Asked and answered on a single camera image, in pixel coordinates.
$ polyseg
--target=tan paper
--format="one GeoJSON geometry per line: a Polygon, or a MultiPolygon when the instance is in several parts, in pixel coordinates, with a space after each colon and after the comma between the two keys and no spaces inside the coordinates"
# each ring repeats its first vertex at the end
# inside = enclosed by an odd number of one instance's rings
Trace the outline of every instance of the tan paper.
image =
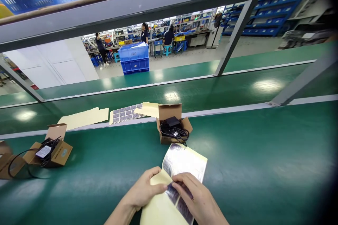
{"type": "Polygon", "coordinates": [[[67,124],[67,130],[88,126],[98,122],[108,120],[109,108],[99,110],[98,107],[88,111],[79,112],[76,114],[63,116],[58,124],[67,124]]]}
{"type": "Polygon", "coordinates": [[[143,115],[147,115],[147,116],[154,117],[154,118],[159,118],[159,115],[158,115],[159,105],[161,104],[143,102],[142,108],[141,109],[136,108],[134,110],[134,113],[143,114],[143,115]]]}
{"type": "MultiPolygon", "coordinates": [[[[190,172],[203,181],[207,159],[179,143],[172,143],[164,157],[162,170],[150,179],[152,185],[172,182],[173,175],[190,172]]],[[[194,219],[173,187],[155,196],[143,207],[140,225],[192,225],[194,219]]]]}

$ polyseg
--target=worker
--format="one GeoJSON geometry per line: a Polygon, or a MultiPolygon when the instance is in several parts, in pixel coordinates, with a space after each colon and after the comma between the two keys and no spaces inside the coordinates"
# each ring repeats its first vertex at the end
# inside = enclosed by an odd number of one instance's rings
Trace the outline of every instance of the worker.
{"type": "MultiPolygon", "coordinates": [[[[168,189],[167,185],[150,184],[150,179],[160,171],[161,168],[158,166],[145,171],[121,199],[105,225],[128,225],[137,211],[147,205],[155,195],[164,193],[168,189]]],[[[192,174],[177,174],[173,176],[173,181],[172,186],[178,191],[199,225],[229,225],[210,191],[192,174]],[[175,182],[183,182],[193,198],[191,199],[188,193],[175,182]]]]}
{"type": "Polygon", "coordinates": [[[105,65],[109,65],[109,63],[107,63],[106,61],[106,48],[105,46],[103,45],[103,42],[102,42],[102,39],[100,37],[100,33],[96,33],[95,34],[95,42],[96,42],[96,45],[98,46],[98,50],[102,56],[102,59],[103,59],[103,62],[105,63],[105,65]]]}
{"type": "Polygon", "coordinates": [[[174,26],[171,25],[169,30],[164,33],[164,46],[171,45],[174,40],[174,26]]]}
{"type": "Polygon", "coordinates": [[[142,29],[142,32],[141,32],[141,41],[142,42],[146,42],[148,44],[148,35],[149,35],[148,24],[143,23],[141,29],[142,29]]]}

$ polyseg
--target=white wall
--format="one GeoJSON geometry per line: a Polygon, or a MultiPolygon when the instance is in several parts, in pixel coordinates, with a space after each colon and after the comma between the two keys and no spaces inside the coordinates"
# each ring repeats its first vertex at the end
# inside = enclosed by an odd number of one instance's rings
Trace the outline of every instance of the white wall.
{"type": "Polygon", "coordinates": [[[81,38],[4,53],[40,89],[98,79],[81,38]]]}

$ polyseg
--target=cardboard box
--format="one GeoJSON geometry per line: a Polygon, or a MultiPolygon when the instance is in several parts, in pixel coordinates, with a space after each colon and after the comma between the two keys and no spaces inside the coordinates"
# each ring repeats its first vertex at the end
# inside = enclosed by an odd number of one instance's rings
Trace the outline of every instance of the cardboard box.
{"type": "Polygon", "coordinates": [[[156,119],[156,124],[157,124],[157,130],[159,132],[159,138],[161,140],[161,144],[171,144],[172,142],[179,143],[179,141],[177,141],[174,138],[170,138],[168,136],[162,136],[159,126],[162,124],[164,120],[168,118],[175,116],[180,121],[184,129],[188,130],[189,133],[193,131],[193,127],[191,126],[188,117],[182,119],[182,104],[159,105],[158,116],[159,118],[156,119]]]}
{"type": "MultiPolygon", "coordinates": [[[[55,124],[55,125],[49,125],[48,131],[46,134],[45,139],[50,137],[51,139],[55,140],[56,138],[60,137],[59,143],[56,145],[55,149],[53,150],[51,154],[51,161],[48,163],[45,168],[53,168],[58,166],[64,166],[67,162],[67,159],[70,155],[70,152],[72,151],[73,147],[67,143],[64,142],[64,135],[66,133],[67,125],[66,124],[55,124]]],[[[35,142],[30,149],[34,148],[40,148],[41,143],[35,142]]],[[[40,165],[40,158],[37,157],[35,154],[37,153],[37,150],[31,150],[28,151],[24,156],[24,160],[28,164],[35,164],[40,165]]]]}
{"type": "Polygon", "coordinates": [[[133,44],[133,40],[125,40],[124,44],[125,45],[131,45],[131,44],[133,44]]]}
{"type": "MultiPolygon", "coordinates": [[[[13,155],[12,149],[5,141],[0,141],[0,179],[11,179],[8,174],[8,166],[16,157],[13,155]]],[[[11,175],[15,176],[25,165],[25,160],[19,156],[11,165],[11,175]]]]}

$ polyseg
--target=green workbench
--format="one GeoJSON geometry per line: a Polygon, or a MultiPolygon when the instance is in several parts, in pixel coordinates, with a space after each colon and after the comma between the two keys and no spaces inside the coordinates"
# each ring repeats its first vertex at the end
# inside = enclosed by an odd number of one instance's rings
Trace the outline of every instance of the green workbench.
{"type": "MultiPolygon", "coordinates": [[[[224,72],[263,68],[274,65],[289,64],[307,60],[316,60],[333,49],[335,42],[312,46],[297,47],[281,51],[272,51],[261,54],[231,58],[224,72]]],[[[139,85],[168,82],[179,79],[195,78],[215,73],[219,60],[197,63],[168,69],[154,70],[136,75],[117,76],[82,83],[68,84],[36,90],[43,99],[68,97],[106,90],[129,88],[139,85]]],[[[34,102],[26,92],[2,95],[0,106],[34,102]]]]}
{"type": "MultiPolygon", "coordinates": [[[[0,109],[0,135],[45,130],[47,125],[56,124],[62,116],[94,107],[101,109],[109,107],[110,110],[114,110],[148,101],[160,104],[182,103],[182,110],[185,113],[264,103],[273,99],[308,65],[280,67],[0,109]]],[[[312,81],[298,97],[338,94],[336,69],[337,64],[312,81]]]]}
{"type": "MultiPolygon", "coordinates": [[[[208,158],[204,184],[231,225],[312,221],[335,168],[337,106],[333,101],[190,119],[188,146],[208,158]]],[[[43,139],[8,143],[18,153],[43,139]]],[[[1,225],[102,225],[168,149],[159,143],[155,122],[67,132],[65,141],[73,151],[64,167],[40,172],[48,179],[0,180],[1,225]]],[[[140,212],[132,224],[139,218],[140,212]]]]}

